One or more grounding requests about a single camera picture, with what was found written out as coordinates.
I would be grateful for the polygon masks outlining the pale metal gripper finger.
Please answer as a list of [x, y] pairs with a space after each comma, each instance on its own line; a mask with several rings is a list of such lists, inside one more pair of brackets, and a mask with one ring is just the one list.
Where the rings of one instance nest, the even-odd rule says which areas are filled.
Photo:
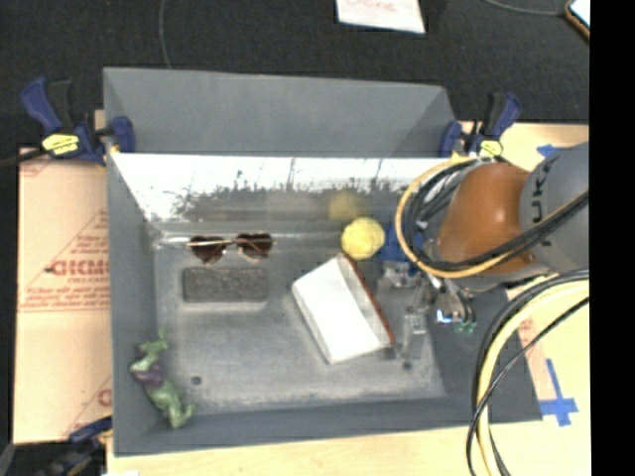
[[422, 284], [422, 276], [409, 262], [384, 261], [381, 267], [379, 289], [415, 289]]
[[427, 308], [411, 307], [404, 316], [402, 356], [406, 361], [419, 360], [426, 342]]

